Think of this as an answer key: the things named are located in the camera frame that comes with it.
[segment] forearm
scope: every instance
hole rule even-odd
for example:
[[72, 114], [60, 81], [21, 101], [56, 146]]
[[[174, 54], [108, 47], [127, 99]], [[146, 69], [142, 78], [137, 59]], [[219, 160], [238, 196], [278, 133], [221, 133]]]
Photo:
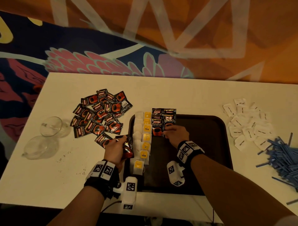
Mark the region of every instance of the forearm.
[[86, 186], [48, 226], [96, 225], [104, 201], [103, 195], [98, 190]]
[[274, 225], [294, 215], [257, 184], [205, 155], [195, 156], [191, 169], [225, 225]]

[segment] pile of blue sticks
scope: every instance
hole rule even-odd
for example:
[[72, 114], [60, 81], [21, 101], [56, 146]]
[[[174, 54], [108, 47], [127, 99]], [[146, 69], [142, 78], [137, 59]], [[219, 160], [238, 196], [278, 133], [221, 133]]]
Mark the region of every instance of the pile of blue sticks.
[[[256, 165], [256, 167], [270, 165], [277, 170], [278, 175], [282, 179], [272, 177], [282, 183], [292, 186], [298, 192], [298, 148], [291, 148], [291, 140], [293, 133], [290, 135], [288, 144], [286, 144], [280, 137], [273, 140], [268, 140], [271, 145], [266, 149], [266, 154], [270, 157], [268, 162]], [[298, 199], [287, 202], [287, 205], [298, 202]]]

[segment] person's left hand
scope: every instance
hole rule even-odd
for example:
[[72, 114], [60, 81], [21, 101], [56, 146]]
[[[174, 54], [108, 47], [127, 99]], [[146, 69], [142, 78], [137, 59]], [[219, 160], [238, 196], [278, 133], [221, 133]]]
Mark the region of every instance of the person's left hand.
[[109, 142], [109, 144], [105, 147], [105, 155], [104, 159], [114, 163], [116, 167], [120, 171], [122, 170], [123, 162], [124, 160], [121, 160], [123, 155], [123, 143], [126, 142], [126, 135], [119, 138], [118, 141], [116, 139], [113, 139]]

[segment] tray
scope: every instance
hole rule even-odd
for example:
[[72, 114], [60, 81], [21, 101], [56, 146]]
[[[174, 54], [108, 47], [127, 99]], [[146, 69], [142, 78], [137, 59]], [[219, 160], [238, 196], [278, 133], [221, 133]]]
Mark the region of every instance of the tray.
[[[131, 137], [134, 119], [135, 116], [133, 115], [129, 122], [128, 133]], [[190, 133], [190, 140], [198, 144], [205, 151], [206, 156], [233, 169], [226, 126], [220, 118], [209, 115], [177, 114], [176, 124], [186, 128]], [[170, 183], [167, 164], [172, 160], [179, 162], [177, 150], [170, 144], [169, 140], [164, 137], [152, 137], [149, 165], [145, 165], [143, 177], [137, 177], [137, 190], [141, 192], [204, 195], [191, 170], [183, 170], [184, 185], [176, 187]], [[130, 160], [127, 159], [124, 164], [124, 181], [126, 177], [131, 176], [129, 167]]]

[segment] person's left arm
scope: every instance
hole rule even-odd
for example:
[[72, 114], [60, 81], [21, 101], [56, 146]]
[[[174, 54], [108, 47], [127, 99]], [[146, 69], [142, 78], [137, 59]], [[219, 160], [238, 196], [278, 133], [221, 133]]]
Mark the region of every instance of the person's left arm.
[[[123, 155], [122, 145], [125, 141], [126, 136], [123, 136], [118, 142], [116, 142], [116, 139], [113, 139], [105, 147], [104, 159], [115, 164], [119, 172], [123, 164], [123, 161], [121, 161]], [[48, 226], [94, 226], [96, 225], [104, 201], [103, 194], [97, 189], [91, 186], [85, 186]]]

